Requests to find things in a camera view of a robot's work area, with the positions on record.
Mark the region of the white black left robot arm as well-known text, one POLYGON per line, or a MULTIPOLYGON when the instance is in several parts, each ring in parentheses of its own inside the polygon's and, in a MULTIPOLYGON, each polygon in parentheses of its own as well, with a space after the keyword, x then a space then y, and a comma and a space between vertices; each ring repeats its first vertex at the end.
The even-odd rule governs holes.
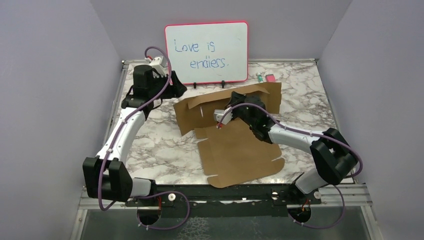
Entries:
POLYGON ((126 161, 138 131, 156 109, 154 101, 180 98, 186 91, 174 70, 161 73, 152 64, 134 67, 133 84, 121 102, 116 126, 101 150, 82 164, 90 198, 125 202, 138 197, 144 205, 155 203, 154 180, 130 176, 126 161))

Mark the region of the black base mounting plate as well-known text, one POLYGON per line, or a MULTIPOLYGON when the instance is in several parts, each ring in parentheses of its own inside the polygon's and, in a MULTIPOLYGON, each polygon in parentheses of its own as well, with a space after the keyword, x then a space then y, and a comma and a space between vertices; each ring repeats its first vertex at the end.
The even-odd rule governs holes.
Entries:
POLYGON ((321 204, 313 193, 289 196, 289 184, 238 184, 216 188, 207 184, 158 184, 153 199, 129 198, 113 209, 137 210, 141 216, 162 218, 287 217, 288 209, 321 204))

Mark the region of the green white marker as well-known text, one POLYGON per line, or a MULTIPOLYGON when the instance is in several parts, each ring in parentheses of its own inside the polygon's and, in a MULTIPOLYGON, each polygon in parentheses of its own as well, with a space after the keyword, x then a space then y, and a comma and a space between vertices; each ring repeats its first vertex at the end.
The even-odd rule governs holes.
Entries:
POLYGON ((257 79, 258 79, 258 82, 259 83, 263 83, 264 82, 263 77, 260 74, 257 75, 257 79))

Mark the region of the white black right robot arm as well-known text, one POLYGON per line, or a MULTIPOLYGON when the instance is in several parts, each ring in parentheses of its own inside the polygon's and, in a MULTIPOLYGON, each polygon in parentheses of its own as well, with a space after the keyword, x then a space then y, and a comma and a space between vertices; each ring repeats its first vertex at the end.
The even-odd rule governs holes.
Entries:
POLYGON ((350 177, 354 167, 362 160, 335 128, 326 131, 307 131, 283 125, 266 111, 258 96, 233 91, 220 123, 235 119, 245 122, 254 136, 268 144, 285 145, 311 154, 315 167, 303 173, 285 191, 288 199, 302 203, 309 193, 327 185, 338 185, 350 177))

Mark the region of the pink framed whiteboard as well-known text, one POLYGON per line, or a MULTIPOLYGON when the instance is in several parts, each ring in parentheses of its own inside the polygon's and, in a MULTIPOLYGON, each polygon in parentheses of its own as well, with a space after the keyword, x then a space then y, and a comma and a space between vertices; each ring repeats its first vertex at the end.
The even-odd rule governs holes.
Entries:
POLYGON ((184 85, 239 83, 248 79, 247 22, 169 24, 164 35, 171 68, 184 85))

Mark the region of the brown cardboard box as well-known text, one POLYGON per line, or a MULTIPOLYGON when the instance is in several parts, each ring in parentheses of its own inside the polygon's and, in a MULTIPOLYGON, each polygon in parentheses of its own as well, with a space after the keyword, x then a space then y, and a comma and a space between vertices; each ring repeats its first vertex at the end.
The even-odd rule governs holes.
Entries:
POLYGON ((174 104, 181 135, 194 131, 203 172, 215 188, 225 188, 279 173, 285 160, 277 144, 257 139, 239 118, 217 128, 214 110, 230 101, 232 89, 189 97, 174 104))

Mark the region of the black whiteboard stand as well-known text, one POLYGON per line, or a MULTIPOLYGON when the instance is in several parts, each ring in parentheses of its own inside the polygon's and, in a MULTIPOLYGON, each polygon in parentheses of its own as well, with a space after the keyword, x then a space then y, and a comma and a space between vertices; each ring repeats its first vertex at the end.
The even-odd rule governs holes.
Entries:
MULTIPOLYGON (((220 82, 220 84, 221 84, 221 87, 222 88, 224 88, 225 87, 225 85, 226 85, 226 82, 224 81, 224 80, 222 80, 221 82, 220 82)), ((193 83, 193 88, 195 89, 197 87, 197 83, 196 82, 194 82, 193 83)))

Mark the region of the pink eraser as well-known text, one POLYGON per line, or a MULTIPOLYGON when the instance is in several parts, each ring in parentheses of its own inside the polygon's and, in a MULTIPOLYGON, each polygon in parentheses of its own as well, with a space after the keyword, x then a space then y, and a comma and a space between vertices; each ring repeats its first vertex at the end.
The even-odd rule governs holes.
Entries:
POLYGON ((275 76, 273 75, 273 74, 267 74, 266 76, 265 76, 265 80, 268 82, 268 83, 275 83, 277 80, 276 80, 276 78, 275 78, 275 76))

